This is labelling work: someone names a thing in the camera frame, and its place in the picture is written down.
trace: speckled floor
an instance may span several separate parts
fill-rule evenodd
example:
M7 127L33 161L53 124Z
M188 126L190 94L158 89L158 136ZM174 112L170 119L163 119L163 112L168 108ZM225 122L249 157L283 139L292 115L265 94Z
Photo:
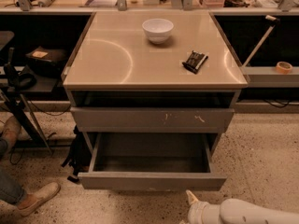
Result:
M51 117L36 114L46 135L71 136L69 113ZM1 113L5 121L9 114ZM221 203L238 198L258 205L299 213L299 114L236 114L213 155L218 173L227 175L220 191L196 191L203 201ZM50 157L45 148L26 148L17 165L9 156L2 167L29 191L58 181L58 195L29 217L0 202L0 223L179 223L187 220L184 192L117 192L87 190L66 180L71 169L60 165L67 148L56 147ZM22 153L17 148L16 161Z

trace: gray cabinet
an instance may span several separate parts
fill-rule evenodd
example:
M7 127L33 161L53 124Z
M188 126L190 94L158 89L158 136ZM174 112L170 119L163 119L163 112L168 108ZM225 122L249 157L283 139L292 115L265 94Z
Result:
M175 24L170 43L144 37L150 17ZM197 75L181 64L192 48L209 54ZM108 53L115 62L101 56ZM211 156L246 86L207 12L98 12L64 80L93 154L89 172L79 174L83 187L219 190L225 176Z

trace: white bowl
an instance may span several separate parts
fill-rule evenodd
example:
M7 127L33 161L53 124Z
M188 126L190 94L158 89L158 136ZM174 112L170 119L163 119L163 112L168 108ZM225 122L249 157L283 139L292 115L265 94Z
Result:
M150 19L142 23L142 28L149 41L162 44L171 35L174 24L166 19Z

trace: countertop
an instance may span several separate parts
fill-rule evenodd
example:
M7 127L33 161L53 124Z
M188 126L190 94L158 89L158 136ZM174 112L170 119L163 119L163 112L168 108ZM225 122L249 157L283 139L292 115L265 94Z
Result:
M169 19L175 27L162 45L146 38L143 21ZM192 51L208 59L197 75L182 62ZM64 86L71 90L242 89L248 86L205 10L98 11Z

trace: open drawer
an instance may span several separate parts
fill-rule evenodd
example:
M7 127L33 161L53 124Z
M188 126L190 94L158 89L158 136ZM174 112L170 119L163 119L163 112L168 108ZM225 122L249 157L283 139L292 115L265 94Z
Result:
M219 190L205 134L99 133L85 189Z
M82 132L224 133L232 108L72 107Z

